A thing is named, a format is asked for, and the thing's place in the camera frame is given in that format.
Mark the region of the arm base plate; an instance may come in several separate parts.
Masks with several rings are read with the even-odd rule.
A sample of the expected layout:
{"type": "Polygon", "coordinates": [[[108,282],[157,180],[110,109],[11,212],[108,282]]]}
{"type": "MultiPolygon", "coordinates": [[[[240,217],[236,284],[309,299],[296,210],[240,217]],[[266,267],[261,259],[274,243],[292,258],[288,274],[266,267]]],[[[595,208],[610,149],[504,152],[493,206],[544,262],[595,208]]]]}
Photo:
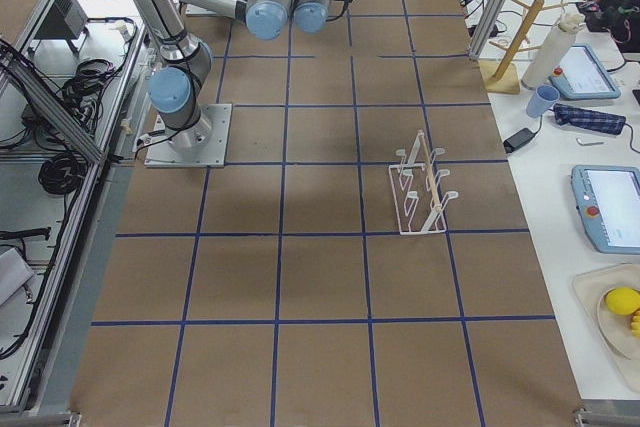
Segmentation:
{"type": "Polygon", "coordinates": [[[226,148],[232,116],[231,104],[201,105],[197,124],[180,132],[171,141],[173,131],[166,130],[164,121],[156,115],[154,129],[166,134],[151,141],[146,149],[144,165],[148,168],[199,168],[225,165],[226,148]]]}

